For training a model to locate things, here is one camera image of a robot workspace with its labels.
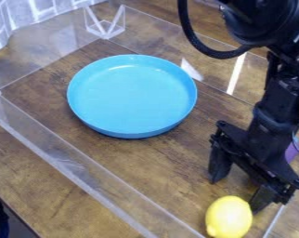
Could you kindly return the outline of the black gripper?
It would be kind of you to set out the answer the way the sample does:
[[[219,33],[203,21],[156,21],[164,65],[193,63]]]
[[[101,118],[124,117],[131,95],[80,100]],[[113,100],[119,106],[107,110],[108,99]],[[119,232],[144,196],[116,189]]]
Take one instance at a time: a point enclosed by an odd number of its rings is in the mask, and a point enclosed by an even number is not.
[[[209,182],[224,179],[236,164],[257,182],[249,206],[257,214],[271,203],[285,205],[299,190],[299,176],[285,159],[292,134],[299,130],[299,111],[268,112],[256,107],[247,130],[217,121],[217,131],[211,136],[208,164]]]

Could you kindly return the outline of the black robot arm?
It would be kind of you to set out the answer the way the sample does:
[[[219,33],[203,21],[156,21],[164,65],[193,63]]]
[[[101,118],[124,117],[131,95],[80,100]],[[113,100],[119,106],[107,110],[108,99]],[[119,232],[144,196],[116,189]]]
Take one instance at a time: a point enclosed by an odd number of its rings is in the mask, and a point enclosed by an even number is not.
[[[259,212],[285,204],[299,190],[287,148],[299,131],[299,0],[220,0],[228,31],[243,47],[267,47],[264,95],[245,129],[224,121],[211,137],[208,171],[213,182],[237,165],[257,182],[249,201]]]

